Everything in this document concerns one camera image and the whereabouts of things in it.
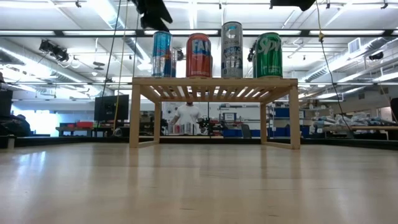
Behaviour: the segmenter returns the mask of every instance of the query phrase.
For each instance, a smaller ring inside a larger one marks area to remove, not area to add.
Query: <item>blue soda can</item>
[[[152,52],[152,77],[172,76],[172,35],[158,31],[154,34]]]

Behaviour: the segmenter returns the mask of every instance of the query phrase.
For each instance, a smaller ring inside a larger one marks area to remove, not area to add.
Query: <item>sprite can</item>
[[[256,76],[282,76],[282,41],[279,34],[270,32],[261,34],[256,44]]]

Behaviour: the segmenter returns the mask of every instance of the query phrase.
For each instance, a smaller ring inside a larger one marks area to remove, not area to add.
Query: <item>cable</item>
[[[101,99],[99,101],[99,109],[101,109],[103,107],[103,98],[105,95],[105,88],[106,88],[106,82],[108,81],[108,75],[109,75],[109,66],[111,65],[111,59],[112,59],[112,52],[113,52],[113,46],[114,46],[114,40],[116,38],[116,31],[118,30],[118,22],[119,22],[119,15],[120,15],[120,8],[121,8],[121,4],[122,4],[122,0],[119,0],[119,7],[118,7],[118,14],[116,16],[116,24],[114,27],[114,32],[113,32],[113,38],[112,38],[112,45],[111,45],[111,50],[109,52],[109,59],[108,59],[108,66],[106,67],[106,75],[105,75],[105,82],[104,82],[104,88],[102,90],[102,95],[101,95]],[[100,121],[97,121],[97,127],[100,127]]]
[[[333,86],[333,89],[335,90],[335,93],[336,93],[336,96],[337,96],[337,103],[338,103],[338,106],[339,106],[340,111],[341,111],[341,117],[343,118],[343,121],[344,121],[345,125],[347,126],[348,130],[349,130],[350,132],[353,132],[353,131],[351,130],[351,128],[349,127],[347,121],[344,119],[343,109],[342,109],[342,107],[341,107],[340,99],[338,98],[338,92],[337,92],[337,89],[336,89],[336,86],[335,86],[335,82],[333,81],[333,75],[331,74],[331,71],[330,71],[330,68],[329,68],[329,63],[328,63],[328,58],[326,57],[325,48],[324,48],[324,46],[323,46],[323,38],[324,38],[324,35],[322,34],[321,17],[320,17],[320,13],[319,13],[318,0],[315,0],[315,3],[317,4],[317,12],[318,12],[319,42],[321,43],[323,56],[325,57],[326,67],[328,68],[328,71],[329,71],[329,74],[330,74],[331,85]]]
[[[49,53],[47,52],[42,58],[40,58],[40,60],[39,60],[36,64],[40,63],[40,62],[45,58],[45,56],[47,56],[47,54],[49,54]],[[16,85],[17,83],[19,83],[19,81],[20,81],[21,79],[22,79],[22,76],[19,77],[19,79],[18,79],[16,82],[14,82],[14,83],[12,83],[11,85],[9,85],[8,88],[6,89],[6,91],[8,91],[11,87],[13,87],[13,86]]]
[[[129,13],[129,1],[127,1],[127,6],[126,6],[126,17],[124,18],[124,21],[127,22],[127,15]],[[124,32],[123,32],[123,39],[126,37],[126,29],[127,26],[124,26]],[[123,70],[123,58],[124,58],[124,45],[125,45],[125,41],[123,41],[123,46],[122,46],[122,59],[121,59],[121,63],[120,63],[120,72],[119,72],[119,83],[118,83],[118,96],[116,97],[116,111],[114,114],[114,122],[113,122],[113,135],[115,135],[116,133],[116,121],[118,118],[118,108],[119,108],[119,94],[120,94],[120,82],[122,79],[122,70]]]

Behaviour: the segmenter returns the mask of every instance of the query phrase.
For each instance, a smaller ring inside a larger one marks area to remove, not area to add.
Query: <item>light fixture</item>
[[[383,82],[383,81],[390,80],[393,78],[398,78],[398,72],[394,72],[394,73],[387,74],[387,75],[382,75],[379,78],[373,79],[372,81],[373,82]]]
[[[381,35],[384,30],[323,30],[324,35]],[[311,30],[310,35],[319,35],[319,30]]]
[[[336,85],[374,85],[374,83],[336,83]]]
[[[157,30],[145,30],[145,35],[154,35]],[[170,33],[173,35],[191,35],[196,33],[202,33],[207,35],[216,35],[218,34],[218,30],[170,30]]]
[[[0,30],[0,35],[55,35],[51,30]]]
[[[338,83],[347,82],[347,81],[353,80],[354,78],[357,78],[357,77],[360,77],[360,76],[361,76],[360,73],[356,73],[354,75],[349,75],[349,76],[347,76],[345,78],[342,78],[341,80],[338,80],[337,82]]]
[[[317,99],[325,99],[325,98],[330,98],[336,96],[336,93],[325,93],[322,95],[317,96]]]
[[[64,35],[80,35],[80,36],[102,36],[114,35],[114,30],[68,30],[63,31]],[[135,35],[136,31],[126,30],[126,35]],[[117,30],[115,35],[124,35],[124,30]]]
[[[267,32],[275,32],[279,35],[300,35],[301,30],[243,30],[243,35],[261,35]]]
[[[353,93],[358,90],[362,90],[364,87],[353,88],[352,90],[345,91],[344,93]]]

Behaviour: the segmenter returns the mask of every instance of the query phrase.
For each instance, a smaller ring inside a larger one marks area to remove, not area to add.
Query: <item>wooden table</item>
[[[130,148],[158,144],[162,102],[256,102],[260,103],[261,144],[300,149],[299,94],[293,78],[132,78]],[[155,104],[155,136],[139,143],[141,95]],[[290,144],[267,142],[266,105],[289,95]]]

